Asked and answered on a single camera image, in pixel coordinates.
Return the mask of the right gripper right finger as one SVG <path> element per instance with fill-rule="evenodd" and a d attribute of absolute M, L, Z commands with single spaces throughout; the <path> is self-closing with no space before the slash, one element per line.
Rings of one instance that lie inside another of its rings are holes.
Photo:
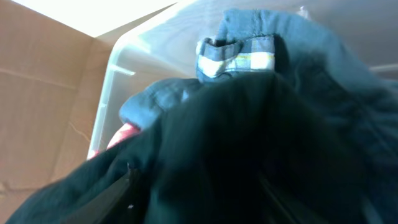
<path fill-rule="evenodd" d="M 267 218 L 268 223 L 290 224 L 327 224 L 327 220 L 317 215 L 300 201 L 275 189 L 263 174 L 258 174 L 262 192 L 269 201 L 273 212 Z"/>

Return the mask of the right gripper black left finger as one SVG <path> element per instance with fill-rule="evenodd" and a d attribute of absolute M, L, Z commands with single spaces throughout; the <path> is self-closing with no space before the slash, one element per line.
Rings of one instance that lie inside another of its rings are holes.
<path fill-rule="evenodd" d="M 71 224 L 139 223 L 139 170 L 128 170 L 124 176 L 62 222 Z"/>

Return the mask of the coral pink shirt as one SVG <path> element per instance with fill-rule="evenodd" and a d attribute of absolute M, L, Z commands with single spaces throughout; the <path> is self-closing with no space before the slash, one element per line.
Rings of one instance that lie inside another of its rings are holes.
<path fill-rule="evenodd" d="M 131 137 L 135 136 L 140 133 L 140 128 L 133 124 L 123 124 L 113 135 L 111 140 L 109 141 L 109 144 L 106 148 L 106 150 L 112 148 L 114 145 L 117 145 L 119 142 Z"/>

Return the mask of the navy garment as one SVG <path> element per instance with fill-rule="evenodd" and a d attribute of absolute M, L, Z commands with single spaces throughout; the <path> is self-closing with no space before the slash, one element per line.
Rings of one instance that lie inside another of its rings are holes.
<path fill-rule="evenodd" d="M 258 174 L 329 223 L 397 222 L 397 174 L 372 170 L 353 140 L 269 74 L 203 88 L 38 190 L 9 223 L 63 223 L 130 169 L 140 172 L 139 223 L 268 223 Z"/>

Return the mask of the blue shirt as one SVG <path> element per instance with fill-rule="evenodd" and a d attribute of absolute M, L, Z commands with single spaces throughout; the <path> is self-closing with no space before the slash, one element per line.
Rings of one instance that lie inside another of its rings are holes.
<path fill-rule="evenodd" d="M 355 142 L 372 170 L 397 174 L 397 80 L 373 74 L 325 27 L 284 12 L 230 9 L 196 53 L 195 78 L 151 84 L 122 105 L 121 121 L 144 129 L 205 85 L 278 73 Z"/>

